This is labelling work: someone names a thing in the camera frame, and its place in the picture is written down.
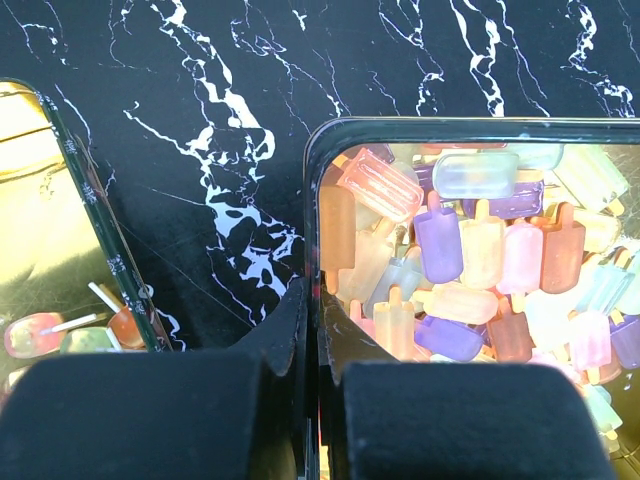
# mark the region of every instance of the popsicle stick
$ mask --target popsicle stick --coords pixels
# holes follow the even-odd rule
[[[513,309],[513,313],[522,313],[524,312],[524,295],[522,293],[512,293],[511,294],[511,307]]]
[[[113,292],[111,292],[111,290],[107,288],[107,286],[104,283],[101,283],[100,285],[98,285],[98,288],[100,288],[100,290],[102,290],[102,293],[107,295],[111,299],[111,301],[118,306],[119,310],[122,310],[124,308],[124,304],[120,301],[118,297],[116,297],[113,294]]]
[[[591,385],[597,385],[600,383],[600,368],[589,368],[587,370],[587,378]]]
[[[85,315],[84,317],[76,318],[75,320],[61,323],[60,325],[56,325],[55,327],[45,328],[44,330],[40,330],[40,335],[48,335],[50,333],[65,332],[67,330],[71,330],[72,328],[82,327],[83,325],[88,325],[90,323],[106,320],[106,318],[107,318],[106,315],[96,315],[95,313],[92,313],[91,315]]]
[[[401,306],[402,305],[402,289],[398,285],[394,285],[389,290],[389,305]]]
[[[622,316],[622,313],[620,313],[620,310],[614,308],[610,316],[614,325],[620,325],[621,323],[624,323],[624,317]]]
[[[630,259],[631,259],[631,252],[629,252],[629,250],[627,250],[626,248],[621,248],[616,254],[616,259],[613,262],[613,264],[616,267],[624,269],[627,266],[627,263],[629,262]]]
[[[607,205],[607,210],[609,210],[614,217],[619,217],[624,213],[624,205],[619,199],[615,199],[609,205]]]
[[[109,296],[105,295],[105,293],[102,290],[100,290],[100,287],[98,287],[95,283],[90,282],[89,288],[93,291],[93,293],[95,293],[98,296],[98,298],[100,298],[100,300],[104,302],[104,304],[107,307],[109,307],[113,311],[113,313],[118,313],[120,311],[118,306],[115,303],[113,303],[113,301],[109,298]]]
[[[107,337],[109,337],[109,341],[111,342],[111,345],[113,345],[113,349],[116,352],[122,352],[122,345],[120,345],[120,342],[118,342],[116,334],[113,333],[113,330],[111,330],[111,328],[107,328]]]
[[[489,216],[489,200],[482,199],[476,203],[476,220],[482,220]]]
[[[429,211],[433,212],[436,210],[440,210],[440,195],[435,190],[431,190],[427,194],[427,207],[429,207]]]
[[[327,270],[324,272],[324,281],[327,284],[327,292],[331,295],[338,293],[338,271]]]
[[[569,361],[569,354],[564,348],[564,345],[554,348],[553,354],[556,356],[559,362],[567,363]]]

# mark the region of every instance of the plastic bin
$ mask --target plastic bin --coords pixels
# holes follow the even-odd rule
[[[544,364],[583,394],[618,472],[640,477],[638,144],[635,120],[320,127],[305,234],[321,407],[354,360]]]

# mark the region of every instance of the purple popsicle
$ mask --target purple popsicle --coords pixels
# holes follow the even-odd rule
[[[458,215],[442,208],[435,190],[427,195],[429,211],[416,215],[413,226],[422,248],[422,269],[431,283],[447,283],[462,273],[462,242]]]
[[[609,326],[620,364],[628,370],[640,367],[640,315],[625,315],[624,322]]]
[[[427,316],[416,324],[418,345],[458,362],[470,362],[482,349],[482,337],[460,322]]]
[[[542,213],[544,182],[516,183],[513,195],[508,198],[489,200],[489,213],[504,220],[522,217],[535,217]],[[462,209],[469,218],[475,218],[477,200],[462,200]]]

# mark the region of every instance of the pink popsicle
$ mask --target pink popsicle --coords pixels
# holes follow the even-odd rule
[[[569,352],[576,370],[586,370],[591,383],[599,383],[599,368],[611,363],[611,331],[603,313],[587,311],[570,322]]]
[[[41,335],[45,329],[63,323],[57,313],[35,313],[13,322],[4,332],[4,346],[15,358],[33,358],[55,352],[60,348],[66,332]]]
[[[540,287],[542,238],[542,230],[524,220],[507,227],[502,280],[496,288],[511,294],[515,313],[524,309],[524,294]]]

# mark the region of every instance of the black marble surface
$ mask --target black marble surface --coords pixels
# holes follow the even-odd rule
[[[0,75],[100,164],[178,348],[234,343],[303,273],[322,122],[633,116],[640,91],[635,0],[0,0],[0,35]]]

